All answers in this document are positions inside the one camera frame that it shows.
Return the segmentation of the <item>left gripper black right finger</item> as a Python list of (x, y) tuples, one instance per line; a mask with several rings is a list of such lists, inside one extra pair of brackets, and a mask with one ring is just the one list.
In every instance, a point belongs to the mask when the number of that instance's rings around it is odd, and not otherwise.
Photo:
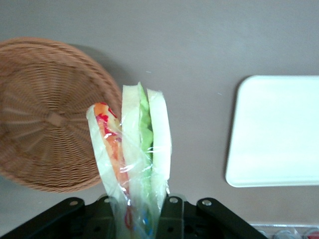
[(158, 239), (265, 239), (266, 236), (213, 198), (192, 205), (168, 196), (157, 228)]

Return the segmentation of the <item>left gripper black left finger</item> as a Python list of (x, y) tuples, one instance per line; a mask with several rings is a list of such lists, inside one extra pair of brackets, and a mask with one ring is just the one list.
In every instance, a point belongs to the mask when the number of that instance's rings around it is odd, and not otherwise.
[(113, 198), (100, 197), (86, 205), (71, 197), (11, 230), (2, 239), (114, 239)]

